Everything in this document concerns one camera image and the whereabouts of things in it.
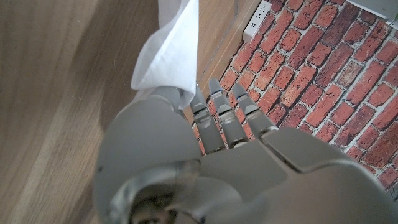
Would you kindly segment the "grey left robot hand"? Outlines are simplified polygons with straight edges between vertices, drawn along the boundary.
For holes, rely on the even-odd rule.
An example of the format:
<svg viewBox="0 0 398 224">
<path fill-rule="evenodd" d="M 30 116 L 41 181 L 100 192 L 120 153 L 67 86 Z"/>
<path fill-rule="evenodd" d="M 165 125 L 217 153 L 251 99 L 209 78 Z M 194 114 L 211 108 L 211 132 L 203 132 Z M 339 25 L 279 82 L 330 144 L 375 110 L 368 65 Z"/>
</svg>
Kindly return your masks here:
<svg viewBox="0 0 398 224">
<path fill-rule="evenodd" d="M 296 128 L 277 127 L 241 85 L 249 140 L 217 80 L 216 125 L 197 90 L 198 134 L 160 86 L 126 106 L 104 135 L 93 177 L 103 223 L 396 223 L 397 201 L 372 173 Z"/>
</svg>

